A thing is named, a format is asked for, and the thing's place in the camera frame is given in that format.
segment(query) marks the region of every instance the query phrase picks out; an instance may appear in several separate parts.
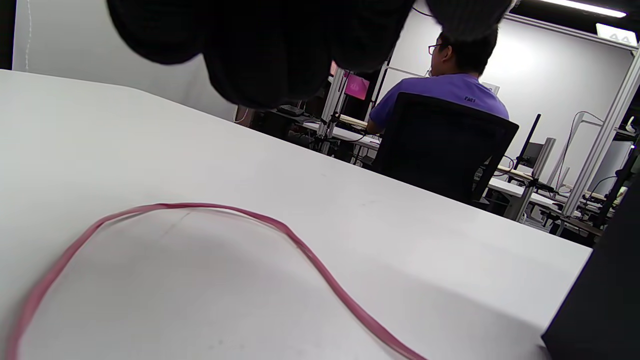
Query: black hair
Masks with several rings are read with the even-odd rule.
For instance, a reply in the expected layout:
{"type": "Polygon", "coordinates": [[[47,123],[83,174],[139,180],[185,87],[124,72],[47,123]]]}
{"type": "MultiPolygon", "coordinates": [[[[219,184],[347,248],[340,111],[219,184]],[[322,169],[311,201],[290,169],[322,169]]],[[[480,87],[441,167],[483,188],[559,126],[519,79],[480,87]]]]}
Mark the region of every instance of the black hair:
{"type": "Polygon", "coordinates": [[[442,42],[438,46],[438,51],[442,52],[451,46],[456,56],[456,66],[460,71],[477,72],[482,75],[498,41],[498,28],[496,27],[485,37],[472,41],[454,41],[445,33],[441,33],[438,38],[442,42]]]}

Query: ceiling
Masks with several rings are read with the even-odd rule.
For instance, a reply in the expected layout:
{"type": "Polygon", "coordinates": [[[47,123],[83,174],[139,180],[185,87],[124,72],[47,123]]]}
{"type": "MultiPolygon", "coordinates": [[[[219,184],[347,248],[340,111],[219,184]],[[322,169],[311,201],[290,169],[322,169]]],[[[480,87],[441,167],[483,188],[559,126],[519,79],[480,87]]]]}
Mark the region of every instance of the ceiling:
{"type": "Polygon", "coordinates": [[[627,13],[623,18],[615,18],[597,13],[569,8],[539,0],[520,0],[511,13],[565,26],[567,28],[596,33],[596,23],[630,30],[640,34],[640,1],[638,0],[574,0],[627,13]]]}

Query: eyeglasses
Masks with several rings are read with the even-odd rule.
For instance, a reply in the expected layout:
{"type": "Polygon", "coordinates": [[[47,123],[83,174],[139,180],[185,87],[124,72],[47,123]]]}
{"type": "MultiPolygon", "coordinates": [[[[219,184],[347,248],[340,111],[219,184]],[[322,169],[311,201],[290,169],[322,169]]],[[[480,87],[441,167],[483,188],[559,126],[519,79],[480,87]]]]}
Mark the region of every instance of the eyeglasses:
{"type": "Polygon", "coordinates": [[[438,47],[440,45],[441,44],[436,44],[436,45],[429,46],[429,55],[433,55],[433,51],[435,51],[436,47],[438,47]]]}

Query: white wall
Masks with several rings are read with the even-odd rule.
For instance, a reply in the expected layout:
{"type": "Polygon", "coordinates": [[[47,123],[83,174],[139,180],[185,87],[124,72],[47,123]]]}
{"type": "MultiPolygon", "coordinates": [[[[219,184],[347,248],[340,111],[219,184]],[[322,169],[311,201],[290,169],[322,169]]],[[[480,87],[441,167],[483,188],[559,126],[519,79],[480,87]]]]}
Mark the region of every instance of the white wall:
{"type": "MultiPolygon", "coordinates": [[[[439,34],[440,26],[433,18],[412,11],[390,66],[425,74],[431,63],[428,46],[436,43],[439,34]]],[[[541,176],[547,180],[560,157],[574,115],[584,110],[604,119],[631,61],[631,53],[626,50],[503,21],[498,45],[481,81],[500,86],[499,97],[507,106],[511,121],[520,125],[507,155],[519,155],[536,115],[541,113],[532,141],[557,139],[541,176]]],[[[408,77],[389,72],[381,95],[408,77]]],[[[593,126],[580,127],[565,161],[565,166],[571,167],[568,184],[575,182],[597,132],[593,126]]]]}
{"type": "MultiPolygon", "coordinates": [[[[202,57],[164,66],[133,53],[111,24],[105,0],[29,0],[29,72],[125,85],[232,120],[236,106],[209,84],[202,57]]],[[[18,0],[13,69],[26,70],[27,0],[18,0]]]]}

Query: purple t-shirt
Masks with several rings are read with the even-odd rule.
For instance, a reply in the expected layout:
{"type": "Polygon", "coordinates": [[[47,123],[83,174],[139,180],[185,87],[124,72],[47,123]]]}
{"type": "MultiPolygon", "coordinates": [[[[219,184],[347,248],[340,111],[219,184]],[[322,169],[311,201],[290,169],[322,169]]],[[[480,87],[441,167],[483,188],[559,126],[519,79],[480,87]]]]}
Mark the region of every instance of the purple t-shirt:
{"type": "Polygon", "coordinates": [[[436,97],[509,120],[509,113],[504,104],[491,90],[480,84],[477,78],[469,74],[453,74],[400,81],[369,114],[371,121],[378,127],[387,127],[400,92],[436,97]]]}

